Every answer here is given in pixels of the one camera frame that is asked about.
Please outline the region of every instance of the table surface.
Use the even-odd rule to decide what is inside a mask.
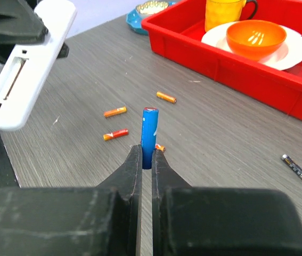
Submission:
[[[302,218],[302,181],[280,160],[288,154],[302,166],[301,121],[155,55],[125,17],[67,43],[69,57],[54,65],[27,125],[2,133],[23,187],[96,186],[140,142],[142,109],[154,106],[158,143],[187,182],[276,188]],[[158,99],[157,91],[177,104]],[[121,106],[128,112],[103,117]],[[103,134],[124,128],[129,136],[103,141]],[[151,255],[150,177],[145,170],[142,255]]]

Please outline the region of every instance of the black handle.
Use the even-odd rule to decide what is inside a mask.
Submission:
[[[257,12],[257,9],[258,9],[257,0],[247,0],[246,4],[247,4],[247,3],[251,3],[251,2],[255,4],[255,8],[254,8],[254,11],[252,12],[252,14],[250,15],[250,17],[247,18],[247,20],[252,19],[252,18],[255,16],[255,14],[256,14],[256,12]]]

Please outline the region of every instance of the dishware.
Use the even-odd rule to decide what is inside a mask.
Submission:
[[[168,2],[168,6],[174,5],[177,2]],[[126,15],[126,23],[134,32],[140,35],[148,35],[148,32],[141,27],[143,18],[138,14],[136,8]]]
[[[257,0],[206,0],[205,32],[221,24],[239,21],[243,7],[247,3],[254,3],[255,8],[248,20],[257,12]]]
[[[169,3],[165,1],[147,1],[143,4],[137,5],[135,9],[139,16],[144,19],[150,15],[161,12],[167,7],[169,7]]]
[[[235,23],[237,22],[230,22],[209,30],[203,36],[202,43],[232,52],[226,41],[226,31]],[[277,70],[286,70],[302,62],[302,35],[285,26],[281,27],[287,33],[285,41],[274,53],[259,60],[259,63]]]
[[[275,52],[287,37],[285,30],[265,20],[243,20],[226,31],[230,49],[250,60],[259,61]]]

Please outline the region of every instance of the yellow cup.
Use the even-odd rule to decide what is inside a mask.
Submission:
[[[255,9],[248,19],[257,12],[257,0],[206,0],[205,32],[221,24],[239,21],[243,7],[253,2]]]

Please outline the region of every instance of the red tray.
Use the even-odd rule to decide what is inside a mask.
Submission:
[[[302,62],[279,71],[201,43],[206,0],[183,0],[142,21],[152,51],[302,120]],[[302,34],[302,2],[258,0],[254,19],[275,22]],[[250,3],[241,20],[250,16]]]

